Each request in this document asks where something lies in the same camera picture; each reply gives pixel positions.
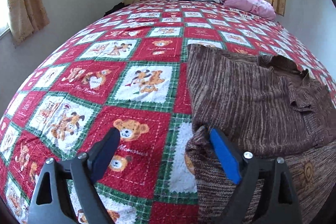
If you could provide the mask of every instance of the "bedspread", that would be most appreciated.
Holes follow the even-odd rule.
[[[71,37],[21,85],[0,120],[0,195],[21,223],[48,157],[72,158],[110,127],[118,150],[95,187],[116,223],[196,223],[187,45],[280,54],[326,84],[325,67],[277,23],[220,4],[144,0]],[[75,213],[87,223],[69,183]]]

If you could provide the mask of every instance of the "brown striped fabric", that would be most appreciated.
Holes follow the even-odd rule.
[[[188,87],[194,136],[186,146],[194,164],[199,223],[211,223],[235,185],[226,179],[209,143],[218,127],[240,150],[283,156],[292,173],[303,222],[320,210],[336,182],[336,110],[326,86],[283,56],[249,56],[198,44],[188,46]],[[256,210],[262,181],[245,222]]]

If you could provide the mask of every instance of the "metal screw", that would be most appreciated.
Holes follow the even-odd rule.
[[[253,154],[249,151],[244,152],[244,158],[246,159],[252,159]]]
[[[53,158],[47,158],[47,160],[45,161],[46,164],[52,164],[54,162]]]
[[[277,162],[280,163],[280,164],[282,164],[282,163],[285,162],[285,160],[283,158],[279,157],[279,158],[277,158]]]
[[[78,156],[77,156],[77,158],[79,158],[79,159],[85,159],[87,157],[87,153],[86,152],[83,152],[83,153],[79,153],[78,154]]]

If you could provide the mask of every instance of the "pink pillow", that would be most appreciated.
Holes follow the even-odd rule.
[[[273,6],[265,0],[222,0],[224,5],[257,15],[268,20],[275,20]]]

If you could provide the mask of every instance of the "window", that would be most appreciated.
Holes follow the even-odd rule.
[[[7,3],[6,0],[0,0],[0,35],[7,31]]]

